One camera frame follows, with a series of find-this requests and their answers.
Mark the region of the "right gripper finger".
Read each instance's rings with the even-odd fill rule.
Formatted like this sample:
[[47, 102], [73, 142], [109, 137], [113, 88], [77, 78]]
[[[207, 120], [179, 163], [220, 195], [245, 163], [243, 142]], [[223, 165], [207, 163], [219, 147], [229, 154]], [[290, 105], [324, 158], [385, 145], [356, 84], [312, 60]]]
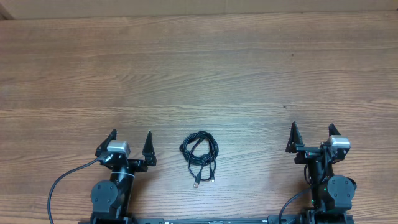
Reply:
[[294, 121], [291, 124], [290, 128], [290, 136], [289, 140], [287, 143], [287, 146], [285, 148], [285, 151], [288, 153], [297, 153], [301, 151], [301, 149], [304, 147], [302, 135], [300, 134], [297, 122]]
[[340, 135], [340, 132], [337, 130], [336, 126], [333, 123], [328, 126], [328, 133], [329, 136]]

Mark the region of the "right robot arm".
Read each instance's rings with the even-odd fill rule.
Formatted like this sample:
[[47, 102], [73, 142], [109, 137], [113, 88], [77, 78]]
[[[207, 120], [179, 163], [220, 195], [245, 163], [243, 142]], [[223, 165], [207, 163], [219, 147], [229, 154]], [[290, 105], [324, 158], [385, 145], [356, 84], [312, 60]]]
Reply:
[[[334, 124], [328, 127], [328, 139], [318, 147], [307, 147], [297, 123], [291, 124], [285, 151], [295, 154], [294, 162], [303, 164], [308, 189], [289, 199], [278, 215], [279, 223], [353, 223], [346, 214], [352, 208], [357, 189], [356, 182], [343, 175], [335, 175], [333, 164], [343, 161], [351, 149], [349, 139], [340, 134]], [[295, 199], [310, 193], [312, 206], [292, 218], [284, 218], [283, 212]]]

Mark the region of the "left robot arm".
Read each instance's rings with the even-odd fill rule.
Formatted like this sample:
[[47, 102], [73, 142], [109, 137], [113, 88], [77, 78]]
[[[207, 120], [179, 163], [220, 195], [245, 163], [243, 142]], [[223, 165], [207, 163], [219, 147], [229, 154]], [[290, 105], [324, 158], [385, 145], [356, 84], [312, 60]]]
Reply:
[[135, 223], [132, 215], [128, 214], [135, 173], [147, 172], [149, 166], [157, 163], [151, 132], [148, 132], [144, 143], [143, 159], [131, 159], [129, 143], [118, 140], [117, 134], [115, 129], [112, 130], [95, 152], [99, 163], [111, 174], [108, 180], [98, 182], [91, 190], [93, 211], [89, 224]]

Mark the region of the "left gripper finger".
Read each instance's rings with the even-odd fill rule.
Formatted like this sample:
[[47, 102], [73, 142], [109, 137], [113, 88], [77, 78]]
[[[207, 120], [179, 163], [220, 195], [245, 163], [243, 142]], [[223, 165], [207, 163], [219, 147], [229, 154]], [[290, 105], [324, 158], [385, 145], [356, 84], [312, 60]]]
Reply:
[[146, 137], [146, 141], [142, 150], [144, 161], [148, 166], [156, 166], [157, 158], [153, 146], [152, 132], [149, 131]]
[[107, 151], [107, 147], [109, 146], [110, 142], [116, 140], [117, 137], [117, 130], [113, 129], [108, 137], [96, 148], [95, 156], [99, 157], [102, 152]]

